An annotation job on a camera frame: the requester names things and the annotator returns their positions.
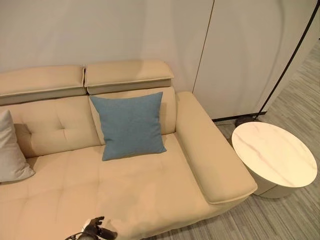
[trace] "gray throw pillow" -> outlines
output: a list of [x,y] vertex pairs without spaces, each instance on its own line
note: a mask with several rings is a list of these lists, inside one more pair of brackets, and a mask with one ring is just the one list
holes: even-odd
[[106,144],[103,161],[166,151],[159,123],[162,95],[158,92],[132,98],[90,97],[99,113]]
[[26,179],[35,174],[17,143],[9,110],[0,112],[0,183]]

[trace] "striped carpet flooring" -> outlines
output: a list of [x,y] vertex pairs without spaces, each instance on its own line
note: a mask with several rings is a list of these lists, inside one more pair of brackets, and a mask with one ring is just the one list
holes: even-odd
[[[262,122],[297,136],[320,167],[320,40]],[[234,120],[216,122],[229,139]],[[320,240],[320,176],[293,194],[268,199],[251,195],[228,212],[148,240]]]

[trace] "beige leather sofa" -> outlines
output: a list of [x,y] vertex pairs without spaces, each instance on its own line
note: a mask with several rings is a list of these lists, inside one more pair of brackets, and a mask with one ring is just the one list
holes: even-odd
[[[257,189],[190,92],[175,93],[161,61],[28,68],[0,73],[0,112],[36,174],[0,185],[1,240],[64,240],[105,216],[119,240],[138,240],[217,216]],[[89,95],[163,92],[164,153],[102,161]]]

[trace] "sofa armrest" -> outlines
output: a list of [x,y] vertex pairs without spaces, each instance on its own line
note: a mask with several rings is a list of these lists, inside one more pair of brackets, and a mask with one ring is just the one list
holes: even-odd
[[210,204],[245,198],[257,189],[245,165],[191,92],[176,94],[176,134]]

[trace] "side table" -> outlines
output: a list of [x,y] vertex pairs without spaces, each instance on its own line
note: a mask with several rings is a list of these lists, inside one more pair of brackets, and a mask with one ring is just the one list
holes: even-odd
[[254,192],[281,198],[314,181],[317,163],[290,132],[264,122],[247,122],[232,133],[232,145],[258,185]]

